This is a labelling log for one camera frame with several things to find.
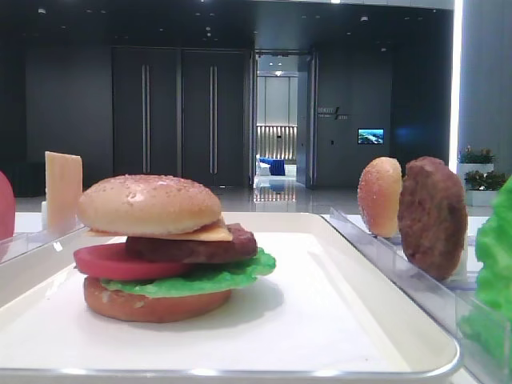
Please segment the tomato slice on burger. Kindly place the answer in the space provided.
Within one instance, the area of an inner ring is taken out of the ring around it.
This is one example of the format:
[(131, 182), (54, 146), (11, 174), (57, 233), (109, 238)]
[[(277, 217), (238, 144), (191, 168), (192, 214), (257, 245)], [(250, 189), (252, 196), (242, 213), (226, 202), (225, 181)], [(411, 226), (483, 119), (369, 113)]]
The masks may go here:
[(155, 280), (183, 275), (194, 264), (150, 262), (129, 254), (124, 243), (88, 246), (74, 252), (80, 272), (93, 278), (119, 281)]

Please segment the silver metal tray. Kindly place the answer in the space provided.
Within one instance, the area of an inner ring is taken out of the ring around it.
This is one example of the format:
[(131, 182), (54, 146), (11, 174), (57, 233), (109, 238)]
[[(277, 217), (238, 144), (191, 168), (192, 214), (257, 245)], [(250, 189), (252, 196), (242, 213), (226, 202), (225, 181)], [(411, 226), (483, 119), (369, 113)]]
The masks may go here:
[(78, 230), (1, 265), (4, 383), (444, 383), (458, 342), (360, 252), (356, 226), (315, 214), (228, 213), (277, 260), (218, 310), (184, 322), (90, 312)]

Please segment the lettuce leaf on burger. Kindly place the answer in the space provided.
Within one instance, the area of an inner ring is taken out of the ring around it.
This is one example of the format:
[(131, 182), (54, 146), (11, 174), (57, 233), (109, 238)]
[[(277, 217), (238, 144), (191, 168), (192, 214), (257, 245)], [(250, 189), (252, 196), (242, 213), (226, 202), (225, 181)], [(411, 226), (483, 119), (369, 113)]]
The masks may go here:
[(178, 298), (240, 289), (256, 282), (258, 277), (271, 274), (276, 259), (258, 248), (252, 258), (219, 265), (204, 265), (183, 276), (161, 278), (147, 282), (122, 282), (102, 279), (100, 284), (108, 290), (140, 294), (149, 298)]

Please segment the standing meat patty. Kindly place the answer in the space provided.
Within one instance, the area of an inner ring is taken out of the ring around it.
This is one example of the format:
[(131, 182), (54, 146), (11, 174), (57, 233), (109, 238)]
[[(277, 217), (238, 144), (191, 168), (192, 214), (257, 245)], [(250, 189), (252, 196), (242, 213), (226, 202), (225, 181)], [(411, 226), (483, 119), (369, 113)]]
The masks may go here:
[(408, 261), (436, 280), (449, 278), (460, 262), (467, 222), (459, 177), (438, 158), (424, 156), (408, 162), (398, 210)]

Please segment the wall mounted screen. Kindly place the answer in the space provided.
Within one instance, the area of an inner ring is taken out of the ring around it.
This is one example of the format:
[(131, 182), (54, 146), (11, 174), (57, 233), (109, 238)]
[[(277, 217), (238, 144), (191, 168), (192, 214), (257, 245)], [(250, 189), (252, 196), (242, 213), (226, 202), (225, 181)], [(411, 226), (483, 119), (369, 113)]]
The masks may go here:
[(358, 129), (358, 144), (382, 145), (384, 129)]

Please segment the standing lettuce leaf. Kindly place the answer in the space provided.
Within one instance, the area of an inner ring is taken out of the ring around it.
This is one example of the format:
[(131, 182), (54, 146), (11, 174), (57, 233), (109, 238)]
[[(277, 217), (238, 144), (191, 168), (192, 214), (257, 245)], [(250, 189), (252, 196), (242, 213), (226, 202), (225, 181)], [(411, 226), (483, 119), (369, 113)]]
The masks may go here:
[(478, 229), (478, 304), (460, 322), (462, 333), (495, 361), (511, 367), (511, 181), (499, 190), (493, 214)]

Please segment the standing sesame top bun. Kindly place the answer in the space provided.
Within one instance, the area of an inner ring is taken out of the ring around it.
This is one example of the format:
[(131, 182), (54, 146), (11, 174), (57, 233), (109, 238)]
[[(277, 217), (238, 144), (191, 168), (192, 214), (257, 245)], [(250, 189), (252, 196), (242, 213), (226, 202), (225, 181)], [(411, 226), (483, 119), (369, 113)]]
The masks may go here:
[(376, 158), (361, 173), (358, 206), (372, 234), (390, 238), (397, 233), (401, 190), (402, 169), (396, 158)]

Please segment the standing tomato slice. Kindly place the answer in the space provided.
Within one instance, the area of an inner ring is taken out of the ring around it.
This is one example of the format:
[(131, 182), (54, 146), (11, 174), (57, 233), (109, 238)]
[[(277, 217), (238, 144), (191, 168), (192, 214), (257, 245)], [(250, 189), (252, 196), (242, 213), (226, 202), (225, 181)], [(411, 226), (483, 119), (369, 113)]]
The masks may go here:
[(12, 186), (0, 172), (0, 239), (5, 240), (14, 235), (16, 202)]

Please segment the sesame bun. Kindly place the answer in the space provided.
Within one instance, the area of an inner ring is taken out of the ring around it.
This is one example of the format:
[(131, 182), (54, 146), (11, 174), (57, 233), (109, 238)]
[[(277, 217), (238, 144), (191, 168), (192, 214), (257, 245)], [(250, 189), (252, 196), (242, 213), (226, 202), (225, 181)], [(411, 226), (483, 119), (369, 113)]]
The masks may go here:
[(358, 206), (372, 234), (390, 238), (397, 233), (401, 190), (402, 169), (396, 158), (376, 158), (361, 173)]
[(217, 222), (217, 196), (195, 181), (121, 175), (95, 183), (78, 200), (78, 219), (97, 232), (132, 236), (185, 234)]

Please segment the dark double door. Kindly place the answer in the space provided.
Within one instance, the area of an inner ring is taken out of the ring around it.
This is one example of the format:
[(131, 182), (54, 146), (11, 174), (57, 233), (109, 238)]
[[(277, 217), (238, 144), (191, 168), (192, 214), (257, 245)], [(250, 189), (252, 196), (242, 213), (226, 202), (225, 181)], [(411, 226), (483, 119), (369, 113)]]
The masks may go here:
[(249, 180), (244, 50), (115, 48), (114, 172)]

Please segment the standing cheese slice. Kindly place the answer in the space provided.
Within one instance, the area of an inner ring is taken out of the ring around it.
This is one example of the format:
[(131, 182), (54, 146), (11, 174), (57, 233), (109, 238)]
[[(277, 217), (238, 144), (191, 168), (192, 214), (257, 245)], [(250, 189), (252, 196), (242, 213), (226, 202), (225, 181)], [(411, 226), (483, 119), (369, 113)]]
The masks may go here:
[(82, 195), (82, 158), (46, 151), (46, 220), (54, 234), (76, 227), (78, 200)]

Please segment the clear rack rail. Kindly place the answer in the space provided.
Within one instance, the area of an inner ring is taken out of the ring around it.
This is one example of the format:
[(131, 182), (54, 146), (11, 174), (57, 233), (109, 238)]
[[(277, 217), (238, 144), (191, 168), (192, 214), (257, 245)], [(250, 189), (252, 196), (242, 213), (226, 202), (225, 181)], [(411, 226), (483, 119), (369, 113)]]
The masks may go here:
[(79, 226), (66, 234), (55, 234), (48, 230), (35, 233), (16, 234), (12, 238), (1, 240), (1, 262), (15, 259), (25, 253), (42, 246), (52, 246), (58, 243), (60, 246), (65, 240), (71, 239), (87, 231), (84, 226)]
[(406, 293), (424, 312), (440, 322), (462, 347), (466, 371), (480, 383), (511, 382), (511, 323), (477, 300), (481, 264), (474, 251), (482, 216), (469, 218), (469, 234), (462, 264), (455, 276), (438, 282), (409, 263), (400, 237), (389, 240), (369, 234), (357, 215), (332, 210), (324, 218), (367, 260)]

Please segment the blue sofa in hallway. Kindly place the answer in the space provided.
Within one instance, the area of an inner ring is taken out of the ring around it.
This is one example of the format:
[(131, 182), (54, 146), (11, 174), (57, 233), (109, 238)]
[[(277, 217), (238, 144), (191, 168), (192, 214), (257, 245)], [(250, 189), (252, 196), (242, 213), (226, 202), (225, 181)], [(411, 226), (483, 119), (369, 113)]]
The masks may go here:
[(261, 164), (267, 164), (269, 166), (269, 171), (272, 176), (286, 175), (284, 159), (259, 157), (258, 160)]

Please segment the potted flower planter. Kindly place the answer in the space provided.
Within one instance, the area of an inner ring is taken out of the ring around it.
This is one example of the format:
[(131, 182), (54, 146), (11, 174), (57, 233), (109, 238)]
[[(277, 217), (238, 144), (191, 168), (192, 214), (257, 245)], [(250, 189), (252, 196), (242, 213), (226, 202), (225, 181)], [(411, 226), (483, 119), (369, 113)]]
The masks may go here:
[(468, 206), (490, 206), (505, 185), (505, 173), (494, 169), (495, 156), (491, 149), (474, 150), (467, 146), (458, 157), (457, 175), (466, 191)]

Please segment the clear left rack rail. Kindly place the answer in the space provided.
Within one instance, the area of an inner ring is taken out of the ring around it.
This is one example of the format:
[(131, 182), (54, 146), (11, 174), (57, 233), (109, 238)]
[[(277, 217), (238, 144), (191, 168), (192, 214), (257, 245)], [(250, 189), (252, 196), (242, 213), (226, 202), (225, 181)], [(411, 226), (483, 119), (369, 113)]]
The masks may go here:
[(48, 230), (35, 233), (16, 234), (12, 238), (1, 240), (1, 262), (15, 259), (25, 253), (42, 246), (52, 246), (58, 243), (60, 246), (65, 240), (71, 239), (87, 231), (84, 226), (79, 226), (66, 234), (55, 234)]

